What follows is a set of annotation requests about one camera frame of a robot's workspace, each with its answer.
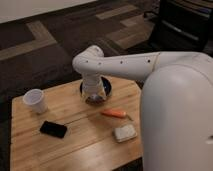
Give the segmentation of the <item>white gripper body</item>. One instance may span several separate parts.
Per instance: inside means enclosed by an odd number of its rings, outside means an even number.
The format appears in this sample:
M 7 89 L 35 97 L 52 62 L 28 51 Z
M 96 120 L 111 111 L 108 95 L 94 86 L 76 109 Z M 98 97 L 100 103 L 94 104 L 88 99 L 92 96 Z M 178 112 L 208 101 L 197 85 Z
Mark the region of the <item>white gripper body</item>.
M 106 99 L 103 82 L 99 74 L 82 76 L 82 96 L 84 99 Z

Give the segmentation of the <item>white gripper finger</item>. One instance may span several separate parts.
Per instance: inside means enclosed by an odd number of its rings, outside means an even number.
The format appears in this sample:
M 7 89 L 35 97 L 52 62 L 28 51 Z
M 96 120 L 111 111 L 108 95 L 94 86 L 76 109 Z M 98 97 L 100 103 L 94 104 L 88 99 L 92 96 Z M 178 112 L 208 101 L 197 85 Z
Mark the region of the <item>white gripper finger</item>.
M 105 99 L 102 98 L 102 97 L 99 97 L 98 102 L 99 102 L 99 103 L 104 103 L 104 102 L 105 102 Z
M 93 102 L 93 100 L 90 97 L 88 97 L 88 98 L 86 98 L 85 102 L 88 104 L 91 104 Z

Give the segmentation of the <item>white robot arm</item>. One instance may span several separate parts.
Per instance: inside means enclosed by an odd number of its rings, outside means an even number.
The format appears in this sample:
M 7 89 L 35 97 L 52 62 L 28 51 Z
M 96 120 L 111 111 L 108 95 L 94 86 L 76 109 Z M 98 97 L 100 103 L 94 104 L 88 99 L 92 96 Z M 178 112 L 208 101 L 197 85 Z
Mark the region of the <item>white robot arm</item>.
M 144 171 L 213 171 L 213 57 L 193 51 L 106 57 L 101 48 L 90 46 L 72 65 L 91 88 L 96 75 L 144 84 Z

